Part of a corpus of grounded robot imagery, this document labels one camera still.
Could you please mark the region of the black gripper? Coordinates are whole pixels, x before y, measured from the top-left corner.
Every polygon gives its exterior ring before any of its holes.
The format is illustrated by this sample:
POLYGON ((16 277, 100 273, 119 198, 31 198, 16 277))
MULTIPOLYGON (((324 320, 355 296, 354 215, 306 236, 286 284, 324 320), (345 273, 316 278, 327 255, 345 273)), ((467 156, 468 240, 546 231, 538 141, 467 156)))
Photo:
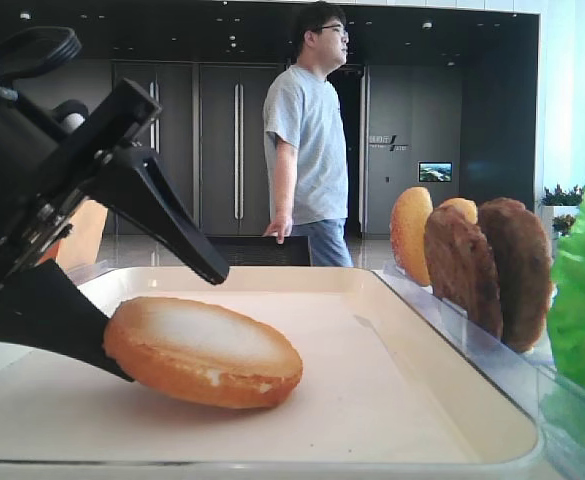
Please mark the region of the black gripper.
POLYGON ((74 131, 27 96, 0 91, 0 284, 34 264, 87 194, 212 285, 229 264, 194 223, 151 148, 128 146, 161 110, 121 81, 74 131))

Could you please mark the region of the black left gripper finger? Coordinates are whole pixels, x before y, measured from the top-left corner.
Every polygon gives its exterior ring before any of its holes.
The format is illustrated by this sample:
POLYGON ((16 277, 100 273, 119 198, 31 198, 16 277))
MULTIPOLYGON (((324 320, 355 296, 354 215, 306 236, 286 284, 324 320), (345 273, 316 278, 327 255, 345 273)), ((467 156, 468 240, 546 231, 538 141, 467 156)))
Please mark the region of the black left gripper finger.
POLYGON ((130 382, 105 353, 108 322, 52 260, 0 280, 0 343, 73 358, 130 382))

